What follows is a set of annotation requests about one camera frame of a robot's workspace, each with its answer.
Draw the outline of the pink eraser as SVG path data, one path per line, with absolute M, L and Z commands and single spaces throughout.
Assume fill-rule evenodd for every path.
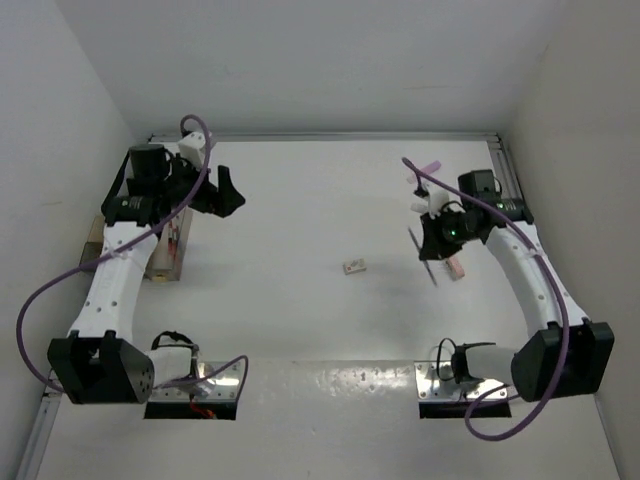
M 456 257 L 447 259 L 446 265 L 453 281 L 458 281 L 465 277 L 465 270 Z

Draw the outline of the white staples box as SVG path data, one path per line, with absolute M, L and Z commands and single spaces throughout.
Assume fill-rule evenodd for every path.
M 362 273 L 367 270 L 367 265 L 364 258 L 346 261 L 343 263 L 342 267 L 345 275 Z

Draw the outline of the orange capped white tube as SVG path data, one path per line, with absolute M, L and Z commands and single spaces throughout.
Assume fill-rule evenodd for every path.
M 412 203 L 410 209 L 420 215 L 428 213 L 430 211 L 430 207 L 425 203 Z

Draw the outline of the red pen with clear cap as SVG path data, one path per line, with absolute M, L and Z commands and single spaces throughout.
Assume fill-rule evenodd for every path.
M 167 244 L 170 255 L 175 256 L 180 237 L 180 216 L 177 215 L 167 224 Z

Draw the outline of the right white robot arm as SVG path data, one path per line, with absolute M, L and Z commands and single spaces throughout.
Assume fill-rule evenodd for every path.
M 540 400 L 553 375 L 553 392 L 564 398 L 599 390 L 615 337 L 605 322 L 593 322 L 570 297 L 549 263 L 540 264 L 533 216 L 519 198 L 505 198 L 490 170 L 458 178 L 460 209 L 444 199 L 436 214 L 420 217 L 422 261 L 453 258 L 468 242 L 480 241 L 501 266 L 523 312 L 527 342 L 518 350 L 493 342 L 457 345 L 451 357 L 458 384 L 493 377 L 511 385 L 527 402 Z

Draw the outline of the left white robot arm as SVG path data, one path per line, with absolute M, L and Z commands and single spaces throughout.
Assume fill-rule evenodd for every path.
M 138 349 L 134 310 L 162 236 L 161 222 L 172 208 L 225 218 L 246 200 L 228 167 L 218 166 L 218 182 L 212 184 L 197 155 L 186 151 L 135 146 L 123 165 L 133 175 L 118 173 L 103 203 L 103 253 L 84 306 L 67 336 L 51 341 L 47 358 L 74 404 L 142 404 L 161 388 L 202 396 L 222 371 L 200 370 L 197 344 L 178 332 L 169 333 L 170 344 Z

